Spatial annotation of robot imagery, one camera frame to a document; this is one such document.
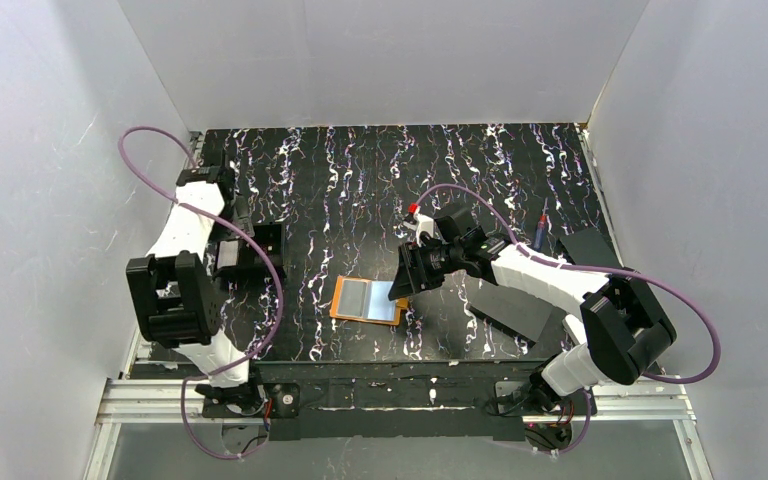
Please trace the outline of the orange card holder wallet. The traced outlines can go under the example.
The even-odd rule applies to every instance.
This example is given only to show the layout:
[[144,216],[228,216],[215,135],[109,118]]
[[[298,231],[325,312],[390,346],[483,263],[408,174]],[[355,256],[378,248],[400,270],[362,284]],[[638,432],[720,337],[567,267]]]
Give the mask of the orange card holder wallet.
[[390,300],[392,286],[392,281],[338,276],[329,315],[335,320],[398,326],[409,302]]

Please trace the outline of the black box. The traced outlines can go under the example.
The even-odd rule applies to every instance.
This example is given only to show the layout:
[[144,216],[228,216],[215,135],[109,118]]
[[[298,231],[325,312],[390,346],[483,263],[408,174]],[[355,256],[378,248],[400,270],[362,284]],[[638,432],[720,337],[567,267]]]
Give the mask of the black box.
[[[280,222],[269,222],[256,224],[253,228],[255,232],[254,237],[252,238],[253,242],[265,254],[278,277],[283,279],[286,276],[283,255],[286,237],[284,225]],[[238,265],[232,268],[217,269],[215,258],[215,278],[236,282],[255,278],[256,276],[263,276],[266,278],[271,277],[267,262],[245,240],[239,237],[231,238],[230,236],[226,236],[218,241],[217,248],[220,242],[227,240],[237,240],[239,242]]]

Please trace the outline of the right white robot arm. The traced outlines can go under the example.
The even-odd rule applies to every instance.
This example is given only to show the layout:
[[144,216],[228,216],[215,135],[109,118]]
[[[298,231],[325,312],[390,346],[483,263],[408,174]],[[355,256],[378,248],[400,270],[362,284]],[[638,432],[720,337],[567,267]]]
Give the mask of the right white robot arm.
[[502,234],[488,234],[462,205],[434,217],[411,205],[403,221],[415,238],[400,245],[391,300],[440,287],[463,271],[491,285],[531,295],[580,320],[582,344],[563,351],[530,376],[525,397],[558,401],[606,381],[633,384],[676,340],[653,293],[630,271],[580,271]]

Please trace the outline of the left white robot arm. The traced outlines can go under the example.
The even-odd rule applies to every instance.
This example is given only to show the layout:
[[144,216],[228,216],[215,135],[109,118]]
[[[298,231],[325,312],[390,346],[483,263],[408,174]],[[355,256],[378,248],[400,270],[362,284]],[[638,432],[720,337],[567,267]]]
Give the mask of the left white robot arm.
[[215,217],[235,199],[234,178],[226,167],[186,169],[176,181],[175,198],[209,213],[172,207],[160,236],[148,250],[129,260],[126,280],[141,336],[189,359],[218,389],[250,380],[249,363],[221,373],[243,358],[224,332],[223,300],[203,264]]

